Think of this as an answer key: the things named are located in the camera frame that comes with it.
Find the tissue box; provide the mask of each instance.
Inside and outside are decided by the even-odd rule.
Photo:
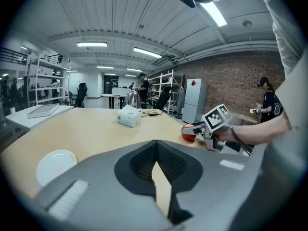
[[[117,121],[129,127],[135,127],[141,121],[141,109],[126,105],[117,111]]]

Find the red apple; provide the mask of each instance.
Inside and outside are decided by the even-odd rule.
[[[190,128],[190,127],[193,127],[193,125],[192,124],[186,124],[182,128]],[[182,134],[183,139],[185,139],[186,141],[194,141],[194,139],[197,136],[197,135],[192,135],[192,134],[183,134],[182,132],[181,132],[181,134]]]

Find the metal shelving unit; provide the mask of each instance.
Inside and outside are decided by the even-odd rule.
[[[162,93],[162,88],[164,86],[171,87],[171,96],[167,102],[167,105],[164,107],[164,110],[169,113],[173,113],[176,106],[174,105],[177,100],[177,92],[176,90],[181,87],[181,83],[183,82],[183,74],[175,73],[174,70],[171,72],[168,71],[167,74],[161,73],[160,76],[150,78],[149,81],[157,81],[159,79],[159,83],[153,84],[153,86],[159,86],[159,90],[153,90],[153,92],[158,92],[158,97],[160,97],[160,94]]]
[[[30,67],[31,65],[36,65],[36,71],[33,75],[31,75],[31,71],[30,71]],[[49,68],[52,70],[56,70],[59,73],[59,75],[46,75],[46,74],[42,74],[40,73],[40,68],[45,67],[45,68]],[[53,64],[50,62],[47,62],[43,59],[40,58],[40,56],[38,58],[35,59],[30,59],[29,64],[28,64],[28,72],[27,72],[27,76],[35,78],[35,89],[31,89],[29,90],[28,88],[28,92],[27,92],[27,100],[28,100],[28,106],[30,107],[30,104],[32,103],[33,105],[37,105],[39,103],[44,103],[44,102],[48,102],[48,101],[52,101],[52,100],[57,100],[60,99],[60,102],[63,99],[68,99],[69,100],[69,77],[70,77],[70,68],[68,66],[68,68],[63,67],[61,64]],[[60,86],[59,87],[45,87],[45,88],[38,88],[38,79],[39,78],[47,78],[47,79],[58,79],[60,80]],[[68,79],[68,85],[67,87],[64,86],[65,80]],[[42,90],[54,90],[54,89],[59,89],[60,94],[58,97],[51,97],[51,98],[47,98],[47,99],[38,99],[38,91],[42,91]],[[29,93],[35,91],[35,100],[34,101],[30,101],[29,100]]]

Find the white sleeve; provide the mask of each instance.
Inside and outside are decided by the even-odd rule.
[[[282,103],[292,127],[308,124],[308,48],[288,78],[278,87],[276,95]]]
[[[273,32],[276,36],[281,62],[284,67],[284,75],[287,79],[288,75],[292,72],[295,65],[297,64],[299,57],[291,50],[291,47],[283,39],[281,33],[277,30],[275,23],[273,23]]]

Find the white refrigerator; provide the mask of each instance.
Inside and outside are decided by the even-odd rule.
[[[187,123],[201,121],[207,93],[207,82],[188,79],[182,120]]]

